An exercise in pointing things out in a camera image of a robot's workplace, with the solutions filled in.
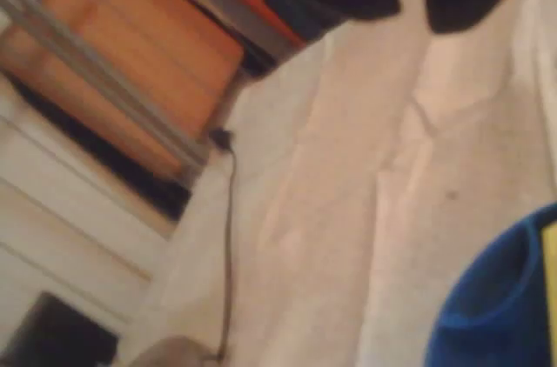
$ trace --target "wooden cabinet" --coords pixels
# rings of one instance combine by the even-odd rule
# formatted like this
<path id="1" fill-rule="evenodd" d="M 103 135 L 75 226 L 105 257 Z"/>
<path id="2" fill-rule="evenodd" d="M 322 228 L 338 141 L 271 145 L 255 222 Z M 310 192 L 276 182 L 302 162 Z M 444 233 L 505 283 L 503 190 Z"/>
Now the wooden cabinet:
<path id="1" fill-rule="evenodd" d="M 187 0 L 41 2 L 194 138 L 242 60 L 242 47 Z M 155 174 L 180 172 L 157 140 L 16 25 L 0 40 L 0 64 Z"/>

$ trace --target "power cord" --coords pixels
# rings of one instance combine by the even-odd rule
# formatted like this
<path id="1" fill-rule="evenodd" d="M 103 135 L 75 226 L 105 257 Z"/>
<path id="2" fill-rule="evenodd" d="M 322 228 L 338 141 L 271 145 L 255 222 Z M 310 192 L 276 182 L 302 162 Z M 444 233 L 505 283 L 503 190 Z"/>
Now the power cord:
<path id="1" fill-rule="evenodd" d="M 234 211 L 234 184 L 238 172 L 238 158 L 236 152 L 232 148 L 233 134 L 229 130 L 218 128 L 212 130 L 209 138 L 215 146 L 222 152 L 228 153 L 232 157 L 232 172 L 228 185 L 228 209 L 225 221 L 225 300 L 223 302 L 223 327 L 220 336 L 220 345 L 218 347 L 215 359 L 218 363 L 222 363 L 227 355 L 228 344 L 230 340 L 230 328 L 232 323 L 232 301 L 233 301 L 233 265 L 232 265 L 232 213 Z"/>

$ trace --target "metal bar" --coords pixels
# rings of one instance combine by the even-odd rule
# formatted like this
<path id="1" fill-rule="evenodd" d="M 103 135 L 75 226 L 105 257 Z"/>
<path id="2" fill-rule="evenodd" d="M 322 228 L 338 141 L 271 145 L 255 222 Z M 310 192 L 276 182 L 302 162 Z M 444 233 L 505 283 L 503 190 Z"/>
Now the metal bar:
<path id="1" fill-rule="evenodd" d="M 196 166 L 204 165 L 206 158 L 204 149 L 198 143 L 192 141 L 181 130 L 178 130 L 175 125 L 168 121 L 166 116 L 162 114 L 158 110 L 158 108 L 156 108 L 149 100 L 142 97 L 138 93 L 138 90 L 133 85 L 133 83 L 131 83 L 126 76 L 115 69 L 108 61 L 102 58 L 102 56 L 100 56 L 95 50 L 93 50 L 82 38 L 71 32 L 71 30 L 69 30 L 63 23 L 60 23 L 60 21 L 58 21 L 57 18 L 51 15 L 51 13 L 48 12 L 38 1 L 17 1 L 21 3 L 22 6 L 30 10 L 32 13 L 36 14 L 37 17 L 44 21 L 44 25 L 51 28 L 58 37 L 61 37 L 64 40 L 65 43 L 82 54 L 89 62 L 91 62 L 91 65 L 93 65 L 102 76 L 105 76 L 109 80 L 109 82 L 113 82 L 117 88 L 121 89 L 125 93 L 125 95 L 127 95 L 129 100 L 132 101 L 142 112 L 141 115 L 134 118 L 134 121 L 136 121 L 136 123 L 138 123 L 140 126 L 147 125 L 151 128 L 151 130 L 153 130 L 153 127 L 157 127 L 157 133 L 159 134 L 157 136 L 157 139 L 160 138 L 160 141 L 163 141 L 163 137 L 161 137 L 161 134 L 164 133 L 164 146 L 173 153 L 176 153 L 175 151 L 177 148 L 181 150 L 182 153 L 180 155 L 177 155 L 177 157 L 184 157 L 184 153 L 186 153 L 186 155 L 189 157 L 185 161 L 186 163 L 194 162 Z M 53 50 L 55 54 L 59 56 L 61 50 L 57 46 L 56 49 L 53 49 L 51 47 L 52 44 L 50 45 L 49 50 Z M 114 98 L 114 90 L 107 89 L 104 87 L 104 85 L 99 87 L 94 85 L 94 87 L 98 89 L 103 87 L 104 89 L 102 91 L 100 90 L 101 94 L 103 94 L 103 96 L 107 98 L 108 96 Z M 145 122 L 146 118 L 151 120 L 150 124 L 147 124 Z M 170 145 L 167 145 L 170 143 L 174 143 L 176 145 L 170 148 Z"/>
<path id="2" fill-rule="evenodd" d="M 176 145 L 175 140 L 169 139 L 168 136 L 159 130 L 158 127 L 151 125 L 145 121 L 141 112 L 134 109 L 131 105 L 120 98 L 117 93 L 98 77 L 94 72 L 83 66 L 76 57 L 63 50 L 60 45 L 48 38 L 35 24 L 18 9 L 10 0 L 0 0 L 0 8 L 2 8 L 10 18 L 18 25 L 24 28 L 30 35 L 42 44 L 46 49 L 51 50 L 58 58 L 66 63 L 87 83 L 96 88 L 107 100 L 118 107 L 123 113 L 130 117 L 134 122 L 138 123 L 142 128 L 153 135 L 165 148 L 174 154 L 182 163 L 192 166 L 195 170 L 201 170 L 204 161 L 199 161 L 192 157 L 187 151 L 184 151 L 180 145 Z"/>

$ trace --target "yellow object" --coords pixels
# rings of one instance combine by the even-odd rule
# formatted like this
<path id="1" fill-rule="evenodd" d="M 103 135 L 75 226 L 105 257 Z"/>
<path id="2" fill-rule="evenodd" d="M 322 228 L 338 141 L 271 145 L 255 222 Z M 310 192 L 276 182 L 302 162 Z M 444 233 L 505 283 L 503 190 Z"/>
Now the yellow object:
<path id="1" fill-rule="evenodd" d="M 557 365 L 557 223 L 542 231 L 543 262 L 546 273 L 547 308 L 553 366 Z"/>

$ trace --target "white carpet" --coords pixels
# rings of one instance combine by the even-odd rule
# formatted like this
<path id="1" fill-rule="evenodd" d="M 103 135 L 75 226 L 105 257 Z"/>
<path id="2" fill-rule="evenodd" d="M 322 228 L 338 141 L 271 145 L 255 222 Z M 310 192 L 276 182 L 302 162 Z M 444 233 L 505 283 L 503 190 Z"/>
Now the white carpet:
<path id="1" fill-rule="evenodd" d="M 404 2 L 238 99 L 231 366 L 422 365 L 472 258 L 556 198 L 557 43 L 542 20 L 554 13 L 505 0 L 478 27 L 435 37 L 423 0 Z M 214 157 L 198 181 L 122 365 L 173 334 L 218 344 L 228 164 Z"/>

